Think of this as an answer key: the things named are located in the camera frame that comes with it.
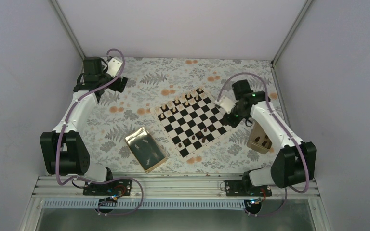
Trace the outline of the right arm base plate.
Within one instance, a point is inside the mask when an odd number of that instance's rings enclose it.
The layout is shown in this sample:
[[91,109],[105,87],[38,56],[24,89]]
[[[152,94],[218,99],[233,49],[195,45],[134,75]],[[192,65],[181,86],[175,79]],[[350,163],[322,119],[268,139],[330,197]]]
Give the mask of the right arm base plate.
[[253,186],[244,183],[242,180],[225,180],[225,192],[228,197],[270,197],[272,196],[271,187]]

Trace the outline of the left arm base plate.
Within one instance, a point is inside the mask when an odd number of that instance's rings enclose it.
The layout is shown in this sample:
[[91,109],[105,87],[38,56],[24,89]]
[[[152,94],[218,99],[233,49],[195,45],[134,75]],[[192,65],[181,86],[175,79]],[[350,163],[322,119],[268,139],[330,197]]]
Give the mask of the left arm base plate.
[[85,196],[130,196],[132,180],[121,179],[108,184],[88,184],[83,188]]

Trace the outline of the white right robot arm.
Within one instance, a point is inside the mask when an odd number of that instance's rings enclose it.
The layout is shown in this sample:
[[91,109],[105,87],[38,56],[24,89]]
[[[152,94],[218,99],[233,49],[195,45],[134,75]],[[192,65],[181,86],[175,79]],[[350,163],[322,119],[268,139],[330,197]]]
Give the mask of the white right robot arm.
[[225,109],[225,122],[233,128],[250,118],[259,125],[278,154],[270,167],[249,170],[243,174],[242,191],[253,196],[261,186],[274,184],[286,188],[298,183],[308,184],[314,178],[316,147],[304,142],[281,119],[264,91],[254,92],[247,80],[232,85],[236,101],[223,96],[219,100]]

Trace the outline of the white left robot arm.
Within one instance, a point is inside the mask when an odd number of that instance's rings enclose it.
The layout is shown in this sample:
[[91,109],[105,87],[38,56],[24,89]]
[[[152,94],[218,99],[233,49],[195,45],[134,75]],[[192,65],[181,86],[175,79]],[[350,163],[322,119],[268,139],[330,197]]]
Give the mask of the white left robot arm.
[[106,60],[101,57],[85,58],[65,115],[52,131],[41,134],[40,145],[46,170],[57,177],[59,185],[77,179],[96,182],[96,189],[103,195],[113,192],[115,182],[109,175],[109,168],[91,163],[80,133],[106,89],[124,91],[128,81],[121,76],[124,66],[124,59],[117,57],[108,56]]

